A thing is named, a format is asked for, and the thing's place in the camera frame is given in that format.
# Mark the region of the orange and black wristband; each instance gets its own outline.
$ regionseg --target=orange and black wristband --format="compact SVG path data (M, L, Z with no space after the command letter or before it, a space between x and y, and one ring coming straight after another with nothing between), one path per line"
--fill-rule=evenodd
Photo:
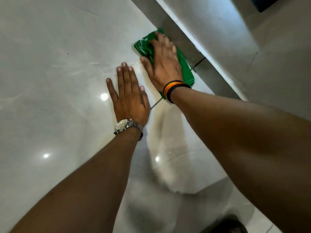
M177 87L187 87L187 88L191 88L188 84L183 83L180 80L175 80L172 82L169 82L168 84L166 84L166 86L163 89L163 95L165 96L166 99L168 99L169 102L171 102L173 104L173 102L171 101L171 93L172 91L177 88Z

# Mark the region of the metal watch strap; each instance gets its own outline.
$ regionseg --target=metal watch strap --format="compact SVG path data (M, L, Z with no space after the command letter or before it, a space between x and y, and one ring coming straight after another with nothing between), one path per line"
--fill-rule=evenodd
M126 127L127 128L129 128L129 127L136 127L136 128L138 128L142 132L142 134L140 135L139 141L142 139L142 137L144 135L143 134L144 127L142 125L140 125L138 122L134 121L133 119L130 119L129 123L128 123L128 125Z

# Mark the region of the watch face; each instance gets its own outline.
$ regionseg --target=watch face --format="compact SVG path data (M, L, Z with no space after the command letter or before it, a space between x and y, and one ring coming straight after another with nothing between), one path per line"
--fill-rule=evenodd
M116 125L116 130L120 131L123 130L125 128L125 126L127 125L128 120L127 119L123 119L120 122L118 122L118 124Z

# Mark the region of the floor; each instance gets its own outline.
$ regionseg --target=floor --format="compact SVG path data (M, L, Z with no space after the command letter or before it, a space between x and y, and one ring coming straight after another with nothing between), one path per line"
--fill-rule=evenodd
M131 0L1 0L0 233L114 137L105 79L116 82L121 62L150 104L160 99L132 48L155 29ZM193 73L194 89L212 94ZM135 150L114 232L199 232L230 214L250 232L276 229L161 101Z

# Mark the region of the hand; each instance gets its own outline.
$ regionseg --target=hand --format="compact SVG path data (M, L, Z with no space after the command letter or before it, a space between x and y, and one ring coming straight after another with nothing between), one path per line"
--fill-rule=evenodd
M117 68L117 75L119 96L111 79L107 79L107 87L114 104L117 121L133 119L144 127L150 114L150 104L145 88L143 86L139 88L133 67L128 67L126 63L122 63L122 68Z
M141 58L141 62L147 74L159 92L163 92L167 83L180 80L183 81L181 66L177 57L176 46L169 42L169 38L156 32L158 40L151 40L155 50L154 67L146 57Z

